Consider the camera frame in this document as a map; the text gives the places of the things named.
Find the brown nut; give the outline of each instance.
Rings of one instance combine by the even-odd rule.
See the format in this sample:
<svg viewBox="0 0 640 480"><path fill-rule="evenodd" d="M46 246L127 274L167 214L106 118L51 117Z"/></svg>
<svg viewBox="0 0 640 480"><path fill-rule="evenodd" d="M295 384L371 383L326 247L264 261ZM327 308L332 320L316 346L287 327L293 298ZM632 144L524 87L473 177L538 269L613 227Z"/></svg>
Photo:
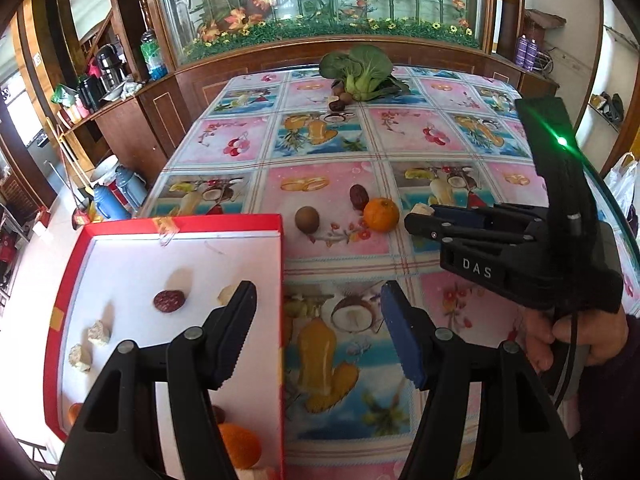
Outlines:
<svg viewBox="0 0 640 480"><path fill-rule="evenodd" d="M369 193L360 184L354 184L349 190L349 199L354 209L362 211L369 203Z"/></svg>
<svg viewBox="0 0 640 480"><path fill-rule="evenodd" d="M320 215L318 211L309 205L305 205L296 211L296 227L305 235L312 235L320 227Z"/></svg>
<svg viewBox="0 0 640 480"><path fill-rule="evenodd" d="M184 305L184 292L181 290L163 290L154 298L154 307L160 312L175 312Z"/></svg>
<svg viewBox="0 0 640 480"><path fill-rule="evenodd" d="M331 87L331 93L335 96L339 96L342 92L344 92L344 84L342 83L342 81L334 83L334 85Z"/></svg>
<svg viewBox="0 0 640 480"><path fill-rule="evenodd" d="M353 103L353 96L349 92L342 92L338 97L346 105Z"/></svg>
<svg viewBox="0 0 640 480"><path fill-rule="evenodd" d="M344 110L345 106L344 101L340 101L340 99L338 99L337 101L331 101L329 103L329 110L332 112L341 112Z"/></svg>

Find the tiled floor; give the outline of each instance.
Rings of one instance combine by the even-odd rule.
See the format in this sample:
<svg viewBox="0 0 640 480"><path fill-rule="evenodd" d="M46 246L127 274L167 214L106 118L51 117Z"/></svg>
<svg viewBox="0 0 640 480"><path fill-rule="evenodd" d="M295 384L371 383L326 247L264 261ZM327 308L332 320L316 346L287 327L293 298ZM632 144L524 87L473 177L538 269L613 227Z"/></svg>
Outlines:
<svg viewBox="0 0 640 480"><path fill-rule="evenodd" d="M22 250L11 298L0 319L0 413L17 438L58 453L62 443L44 423L42 369L51 309L80 232L71 227L74 207L70 191L63 187L46 235L33 235Z"/></svg>

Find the table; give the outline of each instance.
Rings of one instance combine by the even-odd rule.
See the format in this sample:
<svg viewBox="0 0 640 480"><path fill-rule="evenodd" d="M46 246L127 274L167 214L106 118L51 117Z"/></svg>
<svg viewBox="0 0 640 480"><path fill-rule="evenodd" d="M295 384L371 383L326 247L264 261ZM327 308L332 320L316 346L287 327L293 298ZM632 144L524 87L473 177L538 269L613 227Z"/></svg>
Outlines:
<svg viewBox="0 0 640 480"><path fill-rule="evenodd" d="M285 232L283 327L287 480L391 480L409 451L426 396L405 380L379 306L380 286L401 284L436 325L497 346L517 339L519 307L444 272L438 246L402 226L371 232L349 190L415 203L547 205L507 84L482 76L399 66L411 94L328 112L331 81L316 68L233 78L191 127L141 214L280 213ZM586 168L602 219L614 228L625 274L623 306L640 310L638 248ZM320 228L294 214L310 205ZM315 345L302 355L298 340ZM300 372L327 360L324 380ZM478 429L472 387L460 467Z"/></svg>

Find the orange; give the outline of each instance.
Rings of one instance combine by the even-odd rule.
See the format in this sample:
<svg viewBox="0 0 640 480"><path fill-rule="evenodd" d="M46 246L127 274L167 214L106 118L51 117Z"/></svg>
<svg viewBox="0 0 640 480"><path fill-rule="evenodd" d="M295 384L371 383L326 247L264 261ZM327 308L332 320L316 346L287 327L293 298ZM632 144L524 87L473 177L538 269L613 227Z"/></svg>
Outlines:
<svg viewBox="0 0 640 480"><path fill-rule="evenodd" d="M76 423L76 418L78 418L81 408L82 402L76 402L69 406L69 411L66 413L66 416L69 419L69 424L74 425Z"/></svg>
<svg viewBox="0 0 640 480"><path fill-rule="evenodd" d="M374 198L364 208L364 221L372 231L388 233L400 219L398 206L390 198Z"/></svg>
<svg viewBox="0 0 640 480"><path fill-rule="evenodd" d="M225 443L226 452L236 469L249 469L260 460L262 446L253 431L229 422L219 424L218 429Z"/></svg>

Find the blue bottle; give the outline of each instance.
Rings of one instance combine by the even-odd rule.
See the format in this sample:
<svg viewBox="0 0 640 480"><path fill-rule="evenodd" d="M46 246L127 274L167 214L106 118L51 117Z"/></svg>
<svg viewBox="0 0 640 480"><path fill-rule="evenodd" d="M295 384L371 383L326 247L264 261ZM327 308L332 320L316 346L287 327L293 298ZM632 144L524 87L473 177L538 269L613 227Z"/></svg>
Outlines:
<svg viewBox="0 0 640 480"><path fill-rule="evenodd" d="M136 211L146 198L145 181L129 168L119 166L116 170L116 186Z"/></svg>
<svg viewBox="0 0 640 480"><path fill-rule="evenodd" d="M95 208L105 220L129 220L131 213L124 209L116 196L106 186L94 187Z"/></svg>

